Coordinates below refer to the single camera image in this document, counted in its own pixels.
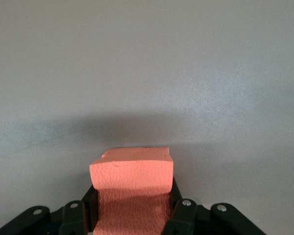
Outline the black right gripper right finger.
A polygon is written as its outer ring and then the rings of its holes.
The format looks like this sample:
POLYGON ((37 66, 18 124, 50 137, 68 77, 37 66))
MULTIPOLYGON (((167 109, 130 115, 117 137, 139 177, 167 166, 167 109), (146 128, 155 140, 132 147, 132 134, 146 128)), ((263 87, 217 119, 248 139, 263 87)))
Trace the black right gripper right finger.
POLYGON ((170 192, 170 218, 163 235, 263 235, 264 232, 237 208, 216 203, 210 209, 183 198, 176 180, 170 192))

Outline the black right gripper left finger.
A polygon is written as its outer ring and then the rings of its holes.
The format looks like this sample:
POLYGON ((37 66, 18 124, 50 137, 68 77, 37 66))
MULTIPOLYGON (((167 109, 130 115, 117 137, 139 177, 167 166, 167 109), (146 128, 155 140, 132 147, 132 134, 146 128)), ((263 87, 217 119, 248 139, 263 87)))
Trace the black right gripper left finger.
POLYGON ((34 206, 0 228, 0 235, 87 235, 98 222, 98 191, 90 186, 81 200, 51 212, 34 206))

